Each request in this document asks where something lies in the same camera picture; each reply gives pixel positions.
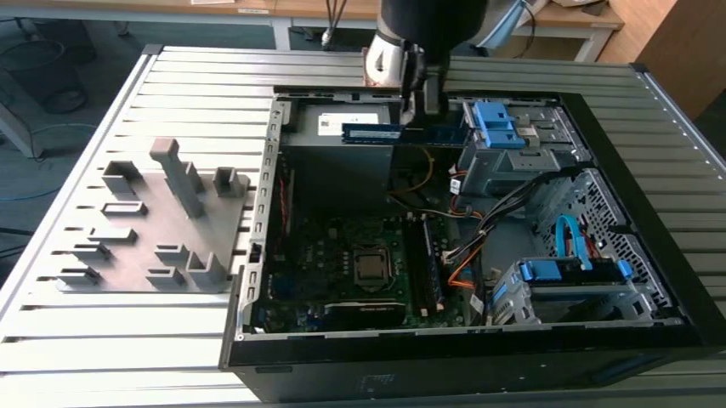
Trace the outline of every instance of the metal workbench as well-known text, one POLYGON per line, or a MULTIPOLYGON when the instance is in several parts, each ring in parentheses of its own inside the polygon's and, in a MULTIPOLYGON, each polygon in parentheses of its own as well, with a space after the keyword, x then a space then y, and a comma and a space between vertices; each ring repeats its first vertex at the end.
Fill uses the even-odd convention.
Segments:
MULTIPOLYGON (((217 370, 229 294, 62 293, 51 277, 110 199, 103 167, 149 157, 175 137, 201 173, 218 166, 259 178, 273 85, 359 86, 357 54, 221 48, 147 48, 0 291, 0 400, 8 406, 239 405, 255 403, 217 370)), ((640 185, 726 312, 726 173, 650 76, 628 65, 456 59, 449 87, 585 95, 640 185)), ((250 195, 247 208, 253 208, 250 195)), ((249 245, 246 212, 234 263, 249 245)), ((726 359, 684 361, 608 388, 429 399, 538 406, 724 406, 726 359)))

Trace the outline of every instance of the black chassis frame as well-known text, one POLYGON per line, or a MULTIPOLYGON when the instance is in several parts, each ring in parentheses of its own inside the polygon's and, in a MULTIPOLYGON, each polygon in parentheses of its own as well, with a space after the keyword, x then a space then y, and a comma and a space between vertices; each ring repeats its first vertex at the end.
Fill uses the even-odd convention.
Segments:
MULTIPOLYGON (((349 92, 353 100, 357 93, 395 94, 371 88, 283 91, 349 92)), ((241 274, 233 285, 219 367, 235 372, 266 402, 600 387, 726 348, 726 320, 582 96, 486 90, 452 91, 450 96, 560 100, 686 324, 508 332, 473 328, 452 335, 237 341, 241 274)))

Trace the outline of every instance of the black cable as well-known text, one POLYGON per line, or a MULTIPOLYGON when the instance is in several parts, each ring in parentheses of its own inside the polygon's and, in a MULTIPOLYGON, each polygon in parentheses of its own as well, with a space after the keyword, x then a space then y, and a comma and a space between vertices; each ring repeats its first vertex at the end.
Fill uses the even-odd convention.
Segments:
POLYGON ((485 283, 485 271, 482 270, 481 265, 481 252, 474 256, 470 262, 470 266, 473 270, 474 284, 473 296, 476 296, 481 300, 482 311, 480 312, 480 310, 473 307, 474 312, 469 326, 484 326, 485 316, 488 315, 488 286, 485 283))
POLYGON ((434 209, 430 209, 430 208, 417 207, 417 206, 412 205, 409 202, 403 201, 399 196, 393 195, 393 194, 389 194, 389 198, 390 198, 391 201, 394 201, 401 207, 403 207, 409 211, 421 211, 422 213, 433 213, 433 214, 437 214, 437 215, 441 215, 441 216, 449 217, 449 218, 477 218, 473 215, 470 215, 470 216, 468 216, 468 215, 454 215, 454 214, 449 214, 445 211, 434 210, 434 209))
POLYGON ((18 245, 18 246, 11 246, 10 248, 6 248, 6 249, 0 249, 0 255, 3 255, 4 253, 10 252, 10 251, 15 251, 15 250, 19 250, 20 248, 26 248, 27 247, 27 244, 23 244, 23 245, 18 245))
POLYGON ((343 0, 343 2, 341 3, 341 9, 338 10, 338 17, 333 25, 333 31, 335 31, 335 29, 338 28, 338 23, 341 22, 341 17, 343 16, 345 5, 347 3, 349 3, 349 0, 343 0))
POLYGON ((343 0, 341 3, 341 8, 338 8, 338 0, 333 3, 333 8, 330 6, 330 0, 326 0, 326 8, 329 10, 329 29, 326 30, 329 34, 329 41, 323 41, 323 50, 329 51, 333 47, 333 35, 338 28, 338 23, 341 22, 341 18, 343 17, 343 10, 345 6, 349 3, 349 0, 343 0))
MULTIPOLYGON (((407 181, 409 181, 409 188, 413 188, 417 185, 417 183, 414 183, 414 180, 413 180, 413 175, 409 175, 407 181)), ((426 206, 429 204, 429 200, 425 194, 421 192, 421 190, 414 190, 413 193, 417 197, 420 197, 421 202, 426 206)))
POLYGON ((534 34, 537 32, 537 19, 534 18, 534 13, 533 13, 533 10, 530 9, 530 4, 528 2, 525 2, 525 10, 526 12, 530 14, 530 17, 533 18, 533 25, 530 25, 532 27, 532 30, 530 30, 530 37, 526 39, 526 45, 525 45, 525 49, 522 50, 522 52, 517 55, 517 57, 514 57, 516 59, 518 58, 522 58, 526 54, 526 52, 530 50, 530 48, 533 47, 533 44, 534 44, 534 34))
POLYGON ((326 9, 329 9, 329 28, 333 27, 333 10, 330 10, 330 0, 326 0, 326 9))
POLYGON ((485 237, 489 235, 489 232, 494 229, 497 223, 509 213, 518 210, 529 202, 529 199, 541 185, 546 184, 553 179, 577 176, 580 173, 582 173, 585 166, 565 167, 557 172, 542 173, 524 183, 517 189, 514 189, 497 202, 497 204, 489 210, 485 218, 480 221, 480 225, 477 226, 477 230, 474 231, 470 241, 457 250, 454 250, 448 258, 453 259, 458 257, 468 249, 473 248, 482 242, 485 237))

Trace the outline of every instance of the ventilation grille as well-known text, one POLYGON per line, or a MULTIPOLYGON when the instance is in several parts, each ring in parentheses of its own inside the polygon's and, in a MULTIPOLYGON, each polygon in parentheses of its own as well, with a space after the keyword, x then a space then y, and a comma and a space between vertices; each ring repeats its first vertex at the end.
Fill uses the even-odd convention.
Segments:
POLYGON ((544 256, 554 257, 556 224, 561 214, 569 214, 588 222, 586 233, 602 256, 625 259, 633 267, 633 282, 649 284, 653 288, 653 300, 658 307, 670 306, 670 299, 662 289, 662 284, 654 273, 653 265, 648 262, 644 249, 632 235, 617 234, 613 227, 625 223, 614 199, 601 188, 604 182, 593 170, 582 173, 574 181, 562 180, 553 184, 552 189, 542 189, 533 202, 536 222, 548 225, 536 235, 536 246, 544 256))

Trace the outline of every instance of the blue plastic tab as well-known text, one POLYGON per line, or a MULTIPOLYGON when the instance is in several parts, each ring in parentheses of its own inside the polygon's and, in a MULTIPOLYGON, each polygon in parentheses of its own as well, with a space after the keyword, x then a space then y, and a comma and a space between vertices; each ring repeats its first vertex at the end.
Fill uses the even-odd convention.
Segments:
POLYGON ((593 263, 588 257, 588 244, 586 238, 580 232, 578 220, 572 215, 561 215, 557 218, 556 225, 556 249, 557 256, 566 257, 568 253, 565 251, 565 227, 570 228, 572 242, 574 245, 576 257, 580 258, 582 262, 582 269, 593 270, 593 263))
POLYGON ((502 295, 508 292, 508 284, 505 283, 502 287, 500 287, 500 290, 497 291, 496 295, 492 297, 492 303, 496 303, 497 300, 502 297, 502 295))
POLYGON ((522 149, 526 141, 514 128, 514 117, 508 108, 497 102, 474 103, 474 120, 485 133, 485 143, 492 149, 522 149))
POLYGON ((617 267, 621 269, 621 273, 624 274, 624 278, 629 281, 633 277, 633 268, 630 262, 628 262, 625 259, 617 261, 617 267))
POLYGON ((522 279, 525 281, 532 281, 534 279, 533 270, 530 269, 529 263, 522 263, 520 265, 520 272, 522 273, 522 279))
POLYGON ((561 281, 564 276, 556 261, 546 259, 526 261, 520 265, 525 281, 561 281))

